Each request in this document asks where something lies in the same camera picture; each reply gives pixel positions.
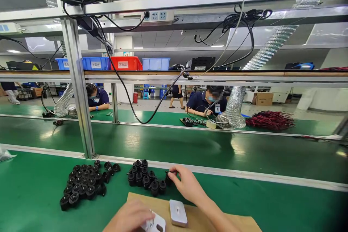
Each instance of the red wire bundle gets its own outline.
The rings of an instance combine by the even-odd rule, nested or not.
[[[294,127],[293,114],[284,112],[263,111],[254,114],[245,120],[248,126],[265,128],[272,131],[283,131],[289,127]]]

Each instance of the hand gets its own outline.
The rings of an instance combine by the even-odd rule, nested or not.
[[[168,177],[174,182],[178,191],[185,199],[197,205],[198,202],[208,198],[196,177],[189,169],[181,165],[175,165],[169,171]],[[177,178],[177,173],[179,173],[181,180]]]
[[[155,215],[150,208],[146,207],[140,200],[130,201],[120,208],[106,226],[104,232],[131,232],[147,220],[154,218]]]

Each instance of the blue shirt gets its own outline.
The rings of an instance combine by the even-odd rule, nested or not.
[[[224,112],[226,111],[226,105],[227,105],[227,99],[226,97],[222,97],[222,99],[220,101],[217,102],[217,104],[220,105],[220,111]],[[187,106],[191,109],[194,109],[196,111],[199,112],[204,112],[208,107],[209,107],[209,103],[206,101],[206,92],[195,92],[192,97],[190,98],[190,100],[187,103]],[[210,110],[214,113],[214,114],[218,114],[215,113],[215,105],[212,106],[210,108]]]
[[[97,88],[96,98],[88,99],[88,106],[95,107],[109,103],[109,95],[104,89]]]

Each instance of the white device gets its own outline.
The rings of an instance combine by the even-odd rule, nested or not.
[[[179,227],[187,227],[187,216],[184,203],[177,200],[169,200],[171,223]]]
[[[161,216],[157,215],[155,212],[155,218],[147,221],[144,225],[141,226],[145,232],[165,232],[166,231],[166,220]]]

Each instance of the worker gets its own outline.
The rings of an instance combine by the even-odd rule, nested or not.
[[[223,90],[223,86],[207,86],[206,91],[195,92],[189,99],[185,111],[202,117],[224,112],[227,99],[223,96]],[[208,109],[209,105],[215,101],[217,103]]]
[[[169,171],[168,176],[181,195],[194,203],[208,217],[217,232],[240,232],[215,202],[207,196],[189,169],[181,165],[175,165]],[[130,201],[120,208],[105,227],[104,232],[131,232],[151,219],[154,219],[154,214],[149,207],[145,206],[140,200]]]
[[[86,90],[90,111],[101,111],[110,107],[109,95],[104,89],[98,88],[94,83],[87,83]]]
[[[181,85],[174,85],[173,86],[173,97],[170,99],[170,105],[169,105],[170,109],[175,108],[173,106],[173,101],[174,101],[175,98],[179,99],[180,105],[181,105],[181,109],[185,109],[184,105],[182,104],[183,96],[182,96],[182,91],[181,91]]]
[[[7,71],[5,68],[0,68],[1,71]],[[23,88],[23,86],[19,83],[16,82],[17,85],[19,85],[21,88]],[[17,100],[17,88],[15,86],[14,82],[1,82],[1,86],[3,88],[3,90],[7,93],[8,98],[7,100],[15,105],[19,105],[21,104],[21,102],[19,100]]]

